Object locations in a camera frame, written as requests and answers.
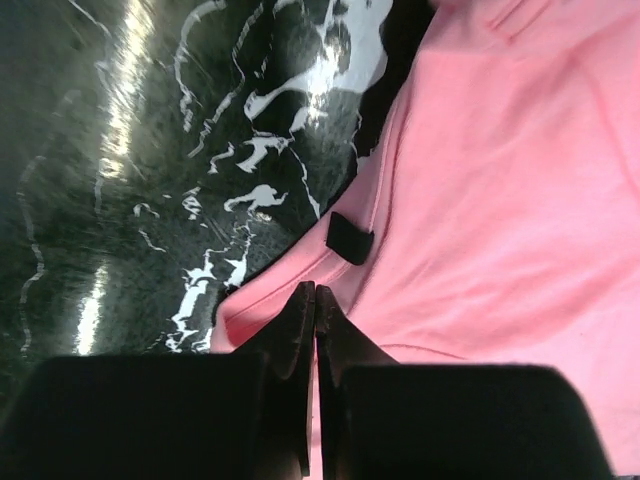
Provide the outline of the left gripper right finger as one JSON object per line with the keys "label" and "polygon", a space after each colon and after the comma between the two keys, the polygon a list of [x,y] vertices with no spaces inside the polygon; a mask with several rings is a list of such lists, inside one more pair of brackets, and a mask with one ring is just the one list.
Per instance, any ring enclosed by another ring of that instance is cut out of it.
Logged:
{"label": "left gripper right finger", "polygon": [[586,408],[555,370],[401,364],[316,290],[327,479],[609,479]]}

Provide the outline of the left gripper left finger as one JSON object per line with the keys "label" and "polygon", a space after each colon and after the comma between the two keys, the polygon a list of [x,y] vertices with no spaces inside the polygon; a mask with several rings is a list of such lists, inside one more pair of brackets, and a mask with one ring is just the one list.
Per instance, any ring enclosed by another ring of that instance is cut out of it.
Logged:
{"label": "left gripper left finger", "polygon": [[1,427],[5,479],[301,479],[315,286],[231,353],[41,363]]}

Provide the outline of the pink t-shirt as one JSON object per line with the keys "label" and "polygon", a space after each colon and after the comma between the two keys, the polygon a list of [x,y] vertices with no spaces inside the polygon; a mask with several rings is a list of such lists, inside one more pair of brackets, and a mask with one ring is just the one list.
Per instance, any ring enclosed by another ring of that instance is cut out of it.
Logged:
{"label": "pink t-shirt", "polygon": [[321,219],[217,309],[214,352],[329,287],[409,363],[529,363],[583,397],[613,470],[639,470],[639,5],[440,1],[380,142]]}

